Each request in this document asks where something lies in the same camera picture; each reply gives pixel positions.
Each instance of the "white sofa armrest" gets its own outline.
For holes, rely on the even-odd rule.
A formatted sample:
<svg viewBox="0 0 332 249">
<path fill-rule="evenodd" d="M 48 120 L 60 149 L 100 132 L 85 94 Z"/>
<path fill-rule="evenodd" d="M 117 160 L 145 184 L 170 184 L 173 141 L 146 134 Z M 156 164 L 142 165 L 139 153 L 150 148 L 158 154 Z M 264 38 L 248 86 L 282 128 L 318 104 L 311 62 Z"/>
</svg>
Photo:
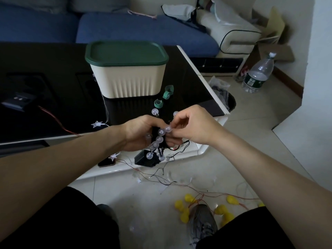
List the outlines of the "white sofa armrest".
<svg viewBox="0 0 332 249">
<path fill-rule="evenodd" d="M 206 27 L 224 54 L 250 54 L 261 36 L 261 31 L 244 19 L 240 25 L 222 25 L 206 10 L 197 10 L 197 22 Z"/>
</svg>

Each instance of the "sneaker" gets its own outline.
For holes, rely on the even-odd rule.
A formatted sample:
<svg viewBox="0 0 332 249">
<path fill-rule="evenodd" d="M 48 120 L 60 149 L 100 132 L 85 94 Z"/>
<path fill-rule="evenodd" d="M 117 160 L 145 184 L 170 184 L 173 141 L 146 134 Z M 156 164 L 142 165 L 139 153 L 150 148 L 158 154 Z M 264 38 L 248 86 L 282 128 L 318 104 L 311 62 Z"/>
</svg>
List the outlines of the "sneaker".
<svg viewBox="0 0 332 249">
<path fill-rule="evenodd" d="M 118 219 L 115 215 L 115 212 L 110 206 L 105 205 L 105 204 L 99 204 L 99 205 L 97 205 L 97 207 L 100 210 L 102 210 L 103 213 L 105 213 L 107 216 L 111 217 L 116 223 L 118 223 Z"/>
<path fill-rule="evenodd" d="M 193 248 L 196 248 L 198 241 L 218 231 L 217 223 L 207 205 L 199 204 L 193 207 L 188 225 L 190 244 Z"/>
</svg>

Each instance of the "wooden baseboard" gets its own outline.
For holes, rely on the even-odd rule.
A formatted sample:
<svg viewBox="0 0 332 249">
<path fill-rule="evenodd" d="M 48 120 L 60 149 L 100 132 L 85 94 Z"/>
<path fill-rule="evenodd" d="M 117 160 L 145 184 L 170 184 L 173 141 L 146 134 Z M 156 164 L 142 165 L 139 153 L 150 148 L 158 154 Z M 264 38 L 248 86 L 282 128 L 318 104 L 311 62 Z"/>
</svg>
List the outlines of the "wooden baseboard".
<svg viewBox="0 0 332 249">
<path fill-rule="evenodd" d="M 282 83 L 284 83 L 289 89 L 297 94 L 300 98 L 303 96 L 303 87 L 299 85 L 295 80 L 290 78 L 287 74 L 281 71 L 278 67 L 274 67 L 273 75 L 276 76 Z"/>
</svg>

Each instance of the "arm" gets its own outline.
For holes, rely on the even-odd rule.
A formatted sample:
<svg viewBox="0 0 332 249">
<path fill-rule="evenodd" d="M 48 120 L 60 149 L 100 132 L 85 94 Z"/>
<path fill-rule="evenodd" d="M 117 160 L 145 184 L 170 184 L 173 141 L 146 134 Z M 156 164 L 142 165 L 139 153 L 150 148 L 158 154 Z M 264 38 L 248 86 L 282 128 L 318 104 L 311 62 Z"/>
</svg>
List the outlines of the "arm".
<svg viewBox="0 0 332 249">
<path fill-rule="evenodd" d="M 174 137 L 213 146 L 247 180 L 297 248 L 332 247 L 332 193 L 263 154 L 193 106 L 171 123 Z"/>
<path fill-rule="evenodd" d="M 147 147 L 145 134 L 152 126 L 164 128 L 166 123 L 142 116 L 60 145 L 0 159 L 0 241 L 98 162 L 121 150 Z M 167 142 L 182 143 L 172 138 Z"/>
</svg>

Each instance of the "hand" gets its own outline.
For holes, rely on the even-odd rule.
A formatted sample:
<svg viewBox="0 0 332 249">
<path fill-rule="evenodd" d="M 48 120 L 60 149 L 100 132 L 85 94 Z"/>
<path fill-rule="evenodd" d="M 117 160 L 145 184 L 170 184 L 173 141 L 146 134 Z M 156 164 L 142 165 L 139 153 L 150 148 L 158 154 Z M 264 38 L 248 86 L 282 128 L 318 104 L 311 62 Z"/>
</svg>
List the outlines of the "hand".
<svg viewBox="0 0 332 249">
<path fill-rule="evenodd" d="M 120 127 L 125 135 L 124 151 L 137 151 L 146 148 L 151 144 L 151 140 L 145 136 L 152 132 L 152 127 L 165 128 L 167 124 L 160 118 L 150 115 L 144 115 L 136 119 L 127 121 Z M 172 136 L 166 137 L 166 143 L 169 147 L 182 144 L 182 138 Z"/>
<path fill-rule="evenodd" d="M 173 138 L 186 138 L 199 144 L 214 146 L 220 134 L 227 134 L 213 117 L 199 105 L 193 105 L 176 114 L 171 122 Z"/>
</svg>

